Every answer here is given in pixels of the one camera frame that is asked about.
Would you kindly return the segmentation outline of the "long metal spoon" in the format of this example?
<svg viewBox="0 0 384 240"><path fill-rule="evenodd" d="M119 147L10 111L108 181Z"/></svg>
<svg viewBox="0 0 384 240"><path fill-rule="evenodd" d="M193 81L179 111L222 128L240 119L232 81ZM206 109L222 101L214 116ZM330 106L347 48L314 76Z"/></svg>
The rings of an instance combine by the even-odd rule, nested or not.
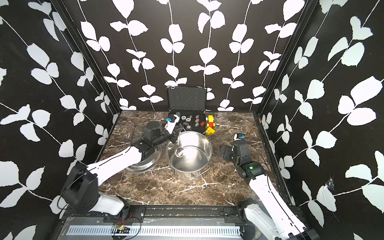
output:
<svg viewBox="0 0 384 240"><path fill-rule="evenodd" d="M181 142L181 138L182 138L182 136L179 135L178 139L177 139L177 141L175 143L175 146L176 146L176 148L175 148L175 156L177 158L182 158L185 155L184 154L185 148L183 147L183 144Z"/></svg>

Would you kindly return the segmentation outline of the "stainless steel pot lid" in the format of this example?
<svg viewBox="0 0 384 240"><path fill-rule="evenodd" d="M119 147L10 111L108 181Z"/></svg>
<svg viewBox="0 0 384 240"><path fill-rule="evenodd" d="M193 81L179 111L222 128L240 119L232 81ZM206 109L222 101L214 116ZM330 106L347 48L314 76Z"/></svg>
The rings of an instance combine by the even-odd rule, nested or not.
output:
<svg viewBox="0 0 384 240"><path fill-rule="evenodd" d="M161 146L156 146L154 152L147 159L139 162L138 164L125 168L125 171L135 174L148 172L158 164L161 154Z"/></svg>

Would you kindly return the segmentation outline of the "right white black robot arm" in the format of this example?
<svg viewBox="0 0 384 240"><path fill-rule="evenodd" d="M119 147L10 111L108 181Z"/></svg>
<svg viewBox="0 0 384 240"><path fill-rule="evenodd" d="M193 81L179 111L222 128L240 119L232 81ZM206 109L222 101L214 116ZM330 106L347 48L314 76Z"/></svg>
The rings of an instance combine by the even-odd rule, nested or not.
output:
<svg viewBox="0 0 384 240"><path fill-rule="evenodd" d="M231 146L222 145L219 156L232 162L261 200L265 211L249 200L239 204L242 217L252 223L268 240L319 240L319 234L303 222L301 210L289 207L273 186L264 168L254 162L245 140L236 139Z"/></svg>

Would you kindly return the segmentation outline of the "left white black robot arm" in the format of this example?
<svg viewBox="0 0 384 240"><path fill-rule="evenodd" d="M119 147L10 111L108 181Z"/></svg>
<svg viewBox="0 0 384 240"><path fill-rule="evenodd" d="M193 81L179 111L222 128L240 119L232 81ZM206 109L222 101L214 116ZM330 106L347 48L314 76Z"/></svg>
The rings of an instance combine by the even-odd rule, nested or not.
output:
<svg viewBox="0 0 384 240"><path fill-rule="evenodd" d="M177 122L147 123L142 135L127 149L94 164L74 166L59 199L77 214L99 212L125 219L129 204L123 198L100 193L99 186L122 170L147 160L164 142L176 143L181 130L182 126Z"/></svg>

